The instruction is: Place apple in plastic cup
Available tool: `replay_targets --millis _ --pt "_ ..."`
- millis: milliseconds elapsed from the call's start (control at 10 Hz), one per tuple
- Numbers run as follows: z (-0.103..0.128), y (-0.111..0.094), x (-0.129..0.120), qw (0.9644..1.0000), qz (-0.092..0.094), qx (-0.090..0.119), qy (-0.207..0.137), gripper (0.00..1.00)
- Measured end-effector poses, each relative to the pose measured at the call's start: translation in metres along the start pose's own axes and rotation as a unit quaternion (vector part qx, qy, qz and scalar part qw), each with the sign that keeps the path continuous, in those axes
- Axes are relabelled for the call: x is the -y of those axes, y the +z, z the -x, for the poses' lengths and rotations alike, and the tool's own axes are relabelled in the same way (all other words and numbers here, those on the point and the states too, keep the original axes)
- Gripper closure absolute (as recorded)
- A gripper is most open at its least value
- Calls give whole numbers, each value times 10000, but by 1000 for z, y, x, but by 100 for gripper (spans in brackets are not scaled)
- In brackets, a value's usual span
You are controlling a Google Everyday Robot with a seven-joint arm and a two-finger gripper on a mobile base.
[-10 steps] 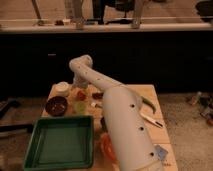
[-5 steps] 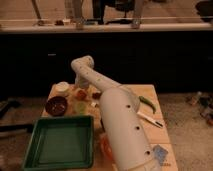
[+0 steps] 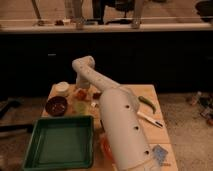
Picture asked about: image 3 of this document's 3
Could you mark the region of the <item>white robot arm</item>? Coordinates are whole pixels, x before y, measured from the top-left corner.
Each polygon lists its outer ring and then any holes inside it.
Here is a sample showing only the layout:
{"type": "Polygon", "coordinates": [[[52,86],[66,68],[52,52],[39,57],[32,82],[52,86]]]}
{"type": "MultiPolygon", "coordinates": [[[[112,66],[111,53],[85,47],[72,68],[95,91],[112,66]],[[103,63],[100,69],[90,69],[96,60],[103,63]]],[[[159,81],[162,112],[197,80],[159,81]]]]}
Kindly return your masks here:
{"type": "Polygon", "coordinates": [[[78,88],[96,87],[100,119],[118,171],[161,171],[137,112],[140,104],[131,89],[97,72],[92,56],[72,61],[78,88]]]}

